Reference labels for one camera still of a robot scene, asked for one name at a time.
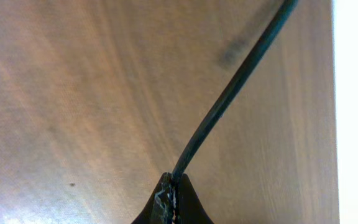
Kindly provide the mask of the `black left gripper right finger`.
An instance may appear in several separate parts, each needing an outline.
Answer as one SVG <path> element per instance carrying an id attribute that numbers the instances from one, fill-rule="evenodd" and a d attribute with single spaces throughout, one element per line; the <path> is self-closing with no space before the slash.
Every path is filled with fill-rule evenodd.
<path id="1" fill-rule="evenodd" d="M 204 210 L 196 191 L 186 174 L 183 174 L 175 192 L 175 223 L 213 224 Z"/>

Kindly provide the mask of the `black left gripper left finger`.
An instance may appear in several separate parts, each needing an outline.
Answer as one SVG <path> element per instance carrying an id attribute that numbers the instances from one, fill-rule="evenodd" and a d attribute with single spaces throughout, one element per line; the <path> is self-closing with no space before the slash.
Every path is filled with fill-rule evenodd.
<path id="1" fill-rule="evenodd" d="M 171 224 L 173 223 L 173 185 L 172 175 L 164 172 L 155 186 L 145 207 L 132 224 Z"/>

